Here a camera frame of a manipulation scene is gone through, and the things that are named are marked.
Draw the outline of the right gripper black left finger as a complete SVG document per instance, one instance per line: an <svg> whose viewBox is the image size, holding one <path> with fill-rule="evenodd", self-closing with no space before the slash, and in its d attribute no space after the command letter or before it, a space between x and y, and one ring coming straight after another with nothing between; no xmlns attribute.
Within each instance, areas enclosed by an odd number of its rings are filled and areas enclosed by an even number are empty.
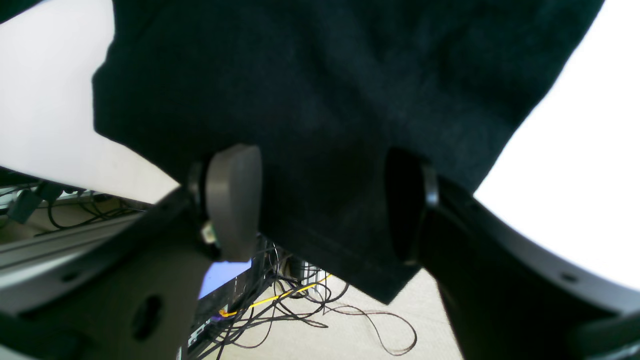
<svg viewBox="0 0 640 360"><path fill-rule="evenodd" d="M214 262L258 248L263 161L237 144L76 258L1 289L1 344L29 360L173 360Z"/></svg>

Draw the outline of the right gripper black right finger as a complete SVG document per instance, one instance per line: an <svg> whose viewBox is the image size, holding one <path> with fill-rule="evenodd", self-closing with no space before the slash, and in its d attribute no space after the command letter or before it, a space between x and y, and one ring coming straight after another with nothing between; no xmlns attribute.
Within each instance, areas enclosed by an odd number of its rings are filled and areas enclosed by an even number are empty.
<svg viewBox="0 0 640 360"><path fill-rule="evenodd" d="M638 290L519 234L432 163L391 148L393 248L436 281L466 360L637 360Z"/></svg>

